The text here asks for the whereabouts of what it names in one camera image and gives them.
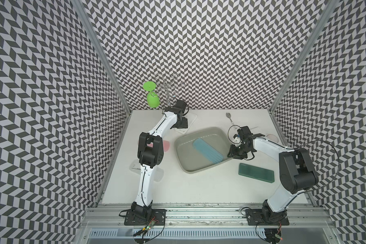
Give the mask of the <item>pink pencil case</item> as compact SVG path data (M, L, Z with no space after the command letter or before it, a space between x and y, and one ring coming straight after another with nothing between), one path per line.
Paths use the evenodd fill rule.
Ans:
M170 149L170 142L167 140L163 141L163 152L167 152Z

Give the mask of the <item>light blue pencil case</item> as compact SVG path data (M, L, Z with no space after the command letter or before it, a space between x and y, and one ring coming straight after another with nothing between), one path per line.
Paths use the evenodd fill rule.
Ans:
M201 138L194 140L193 147L213 164L221 163L224 160L224 157L220 152Z

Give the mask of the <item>translucent clear pencil case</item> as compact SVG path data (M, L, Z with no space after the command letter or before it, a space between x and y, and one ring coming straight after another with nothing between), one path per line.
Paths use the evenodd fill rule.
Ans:
M138 160L134 160L130 166L129 166L129 170L137 175L141 175L141 164L139 163ZM160 182L162 180L164 176L164 170L161 169L160 167L158 167L154 173L154 181L155 182Z

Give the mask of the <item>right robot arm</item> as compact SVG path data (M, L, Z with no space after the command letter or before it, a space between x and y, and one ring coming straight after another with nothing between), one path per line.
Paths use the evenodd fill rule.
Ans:
M248 221L249 225L274 225L286 219L287 207L297 196L318 183L318 175L306 149L287 148L268 140L261 133L253 134L247 126L237 129L227 156L249 161L248 153L254 159L258 151L278 162L280 185L263 202L261 209L247 210Z

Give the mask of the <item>grey storage box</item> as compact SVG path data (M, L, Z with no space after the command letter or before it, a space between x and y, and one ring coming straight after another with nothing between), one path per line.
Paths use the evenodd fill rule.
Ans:
M198 173L229 160L231 143L220 128L210 127L179 137L174 149L182 170Z

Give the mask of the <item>white pencil case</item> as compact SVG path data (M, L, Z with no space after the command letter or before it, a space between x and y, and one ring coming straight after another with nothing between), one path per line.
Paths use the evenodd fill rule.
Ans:
M195 121L197 120L197 117L198 116L196 114L194 114L192 112L188 112L188 114L185 115L185 118L187 118L187 120L188 120L188 127L183 128L183 129L174 128L174 130L182 135L185 135L190 130L192 125L195 123Z

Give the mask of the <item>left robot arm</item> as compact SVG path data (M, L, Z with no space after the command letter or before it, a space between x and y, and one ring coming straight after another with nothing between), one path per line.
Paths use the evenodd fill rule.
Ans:
M140 164L140 183L130 213L147 222L152 213L155 173L164 157L163 137L170 129L188 128L188 119L185 117L187 111L187 103L177 100L173 106L164 109L161 119L150 131L142 132L139 136L137 157Z

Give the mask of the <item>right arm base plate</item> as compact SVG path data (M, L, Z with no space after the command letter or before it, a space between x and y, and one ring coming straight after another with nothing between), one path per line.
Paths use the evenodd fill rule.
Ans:
M286 211L272 212L271 210L265 209L245 209L245 215L249 226L290 225Z

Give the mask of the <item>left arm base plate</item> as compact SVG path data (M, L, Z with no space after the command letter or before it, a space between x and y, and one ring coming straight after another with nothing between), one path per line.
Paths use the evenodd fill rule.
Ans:
M155 221L156 226L163 226L165 224L166 218L166 209L152 209L151 212L146 213L145 215L134 213L129 210L126 213L124 219L125 226L145 226L153 221Z

